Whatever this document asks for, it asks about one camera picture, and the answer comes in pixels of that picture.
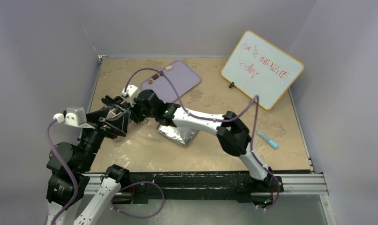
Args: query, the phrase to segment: wooden tabletop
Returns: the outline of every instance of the wooden tabletop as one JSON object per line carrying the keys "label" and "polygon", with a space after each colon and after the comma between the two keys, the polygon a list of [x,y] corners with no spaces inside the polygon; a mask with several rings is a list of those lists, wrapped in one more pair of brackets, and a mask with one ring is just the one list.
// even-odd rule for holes
{"label": "wooden tabletop", "polygon": [[[182,60],[197,72],[202,81],[182,96],[189,108],[211,114],[241,112],[250,98],[237,88],[229,89],[229,82],[221,76],[225,58],[190,59],[111,59],[103,60],[99,80],[95,89],[91,112],[102,107],[101,98],[115,97],[128,78],[137,69],[151,67],[162,69],[175,60]],[[153,75],[152,71],[138,73],[131,84],[140,83]],[[251,107],[241,120],[252,130],[255,107]],[[127,137],[119,142],[105,139],[91,172],[104,172],[112,164],[128,168],[133,172],[149,171],[222,171],[246,170],[237,157],[226,154],[217,137],[198,132],[192,142],[180,146],[156,131],[158,123],[149,119],[130,127]],[[309,170],[310,165],[298,127],[298,122],[286,92],[271,110],[259,108],[256,130],[262,130],[279,147],[275,150],[256,136],[254,146],[261,158],[274,170]]]}

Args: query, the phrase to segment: purple cutting board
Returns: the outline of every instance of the purple cutting board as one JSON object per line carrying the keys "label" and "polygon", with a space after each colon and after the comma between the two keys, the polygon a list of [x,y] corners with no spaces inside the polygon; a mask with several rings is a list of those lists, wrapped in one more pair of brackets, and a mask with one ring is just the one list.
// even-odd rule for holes
{"label": "purple cutting board", "polygon": [[[166,68],[161,71],[163,71],[164,75],[170,79],[171,83],[173,83],[179,96],[182,96],[188,90],[200,83],[201,77],[184,62],[177,60],[171,63],[170,66],[173,67],[170,71],[167,71]],[[171,88],[168,81],[162,76],[159,76],[156,80],[153,80],[152,77],[146,79],[142,82],[141,89],[153,90],[157,94],[157,97],[163,100],[163,102],[173,102],[177,99],[174,90]]]}

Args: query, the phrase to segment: white wall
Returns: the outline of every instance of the white wall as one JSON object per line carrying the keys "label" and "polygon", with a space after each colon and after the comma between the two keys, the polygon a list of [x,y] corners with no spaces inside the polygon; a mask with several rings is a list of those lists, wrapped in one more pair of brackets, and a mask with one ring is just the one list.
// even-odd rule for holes
{"label": "white wall", "polygon": [[289,51],[315,169],[340,225],[378,224],[378,0],[319,0]]}
{"label": "white wall", "polygon": [[288,51],[316,0],[73,0],[98,54],[228,56],[246,30]]}
{"label": "white wall", "polygon": [[[67,0],[0,0],[0,224],[43,224],[45,128],[72,105],[87,106],[98,57]],[[55,142],[78,130],[55,125]]]}

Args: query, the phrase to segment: red handwriting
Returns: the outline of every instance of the red handwriting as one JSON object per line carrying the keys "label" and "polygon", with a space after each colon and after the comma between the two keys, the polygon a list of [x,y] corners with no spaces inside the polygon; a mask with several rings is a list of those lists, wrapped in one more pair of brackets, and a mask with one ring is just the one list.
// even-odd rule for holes
{"label": "red handwriting", "polygon": [[254,77],[258,74],[258,72],[257,72],[257,73],[255,72],[255,69],[253,68],[253,66],[254,66],[254,63],[251,64],[250,66],[248,66],[248,65],[244,64],[244,62],[240,62],[240,68],[243,68],[243,69],[245,69],[249,74],[252,74],[252,75],[251,75],[251,78],[250,78],[248,81],[250,81],[252,78],[254,78]]}
{"label": "red handwriting", "polygon": [[280,69],[279,65],[272,62],[270,59],[265,58],[264,56],[262,56],[259,61],[262,62],[262,65],[268,66],[271,71],[273,71],[280,78],[284,78],[290,74],[289,72]]}
{"label": "red handwriting", "polygon": [[243,44],[241,45],[240,48],[241,48],[241,49],[244,49],[244,50],[247,50],[247,51],[250,51],[250,50],[251,50],[251,47],[250,47],[250,45],[247,43],[247,40],[245,40],[245,41],[243,42]]}
{"label": "red handwriting", "polygon": [[256,55],[258,55],[258,49],[257,49],[256,45],[254,45],[254,51],[253,51],[252,55],[254,56],[254,58],[256,57]]}

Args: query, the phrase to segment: blue marker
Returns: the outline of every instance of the blue marker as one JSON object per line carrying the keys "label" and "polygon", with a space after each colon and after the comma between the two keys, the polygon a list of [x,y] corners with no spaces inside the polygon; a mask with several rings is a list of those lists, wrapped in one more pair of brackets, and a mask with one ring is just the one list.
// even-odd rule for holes
{"label": "blue marker", "polygon": [[262,139],[264,139],[266,142],[268,142],[268,144],[270,144],[274,149],[277,149],[278,144],[276,144],[276,142],[272,141],[268,136],[266,136],[264,133],[262,133],[262,131],[259,130],[257,132],[257,135],[262,137]]}

